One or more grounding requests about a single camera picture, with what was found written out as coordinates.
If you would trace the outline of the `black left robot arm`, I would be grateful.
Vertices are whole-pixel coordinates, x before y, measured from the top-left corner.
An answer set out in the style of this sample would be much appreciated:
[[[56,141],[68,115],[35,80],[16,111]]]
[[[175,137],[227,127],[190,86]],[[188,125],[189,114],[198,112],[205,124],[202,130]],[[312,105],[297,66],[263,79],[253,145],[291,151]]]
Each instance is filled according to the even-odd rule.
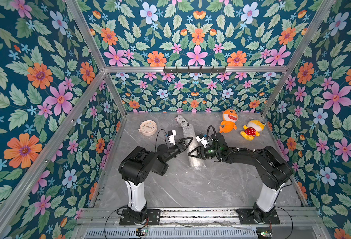
[[[168,161],[187,152],[194,157],[195,151],[200,148],[194,137],[181,138],[172,142],[170,146],[160,144],[155,151],[149,151],[137,146],[121,162],[119,173],[128,190],[128,204],[122,211],[119,225],[121,226],[148,226],[159,225],[161,210],[148,209],[145,198],[145,180],[151,172],[163,176],[169,168]]]

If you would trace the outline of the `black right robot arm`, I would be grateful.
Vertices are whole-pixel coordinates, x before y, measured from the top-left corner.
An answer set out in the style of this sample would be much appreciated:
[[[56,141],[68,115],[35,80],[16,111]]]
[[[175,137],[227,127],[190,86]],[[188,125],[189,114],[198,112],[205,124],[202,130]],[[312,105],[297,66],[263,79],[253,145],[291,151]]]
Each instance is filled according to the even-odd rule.
[[[277,198],[293,172],[274,147],[266,146],[262,149],[229,147],[221,133],[214,133],[211,137],[204,137],[203,134],[200,134],[196,140],[202,146],[192,150],[188,156],[204,160],[216,158],[218,162],[247,164],[256,168],[263,185],[260,195],[249,213],[237,210],[242,221],[245,218],[250,218],[257,224],[264,224],[277,217]]]

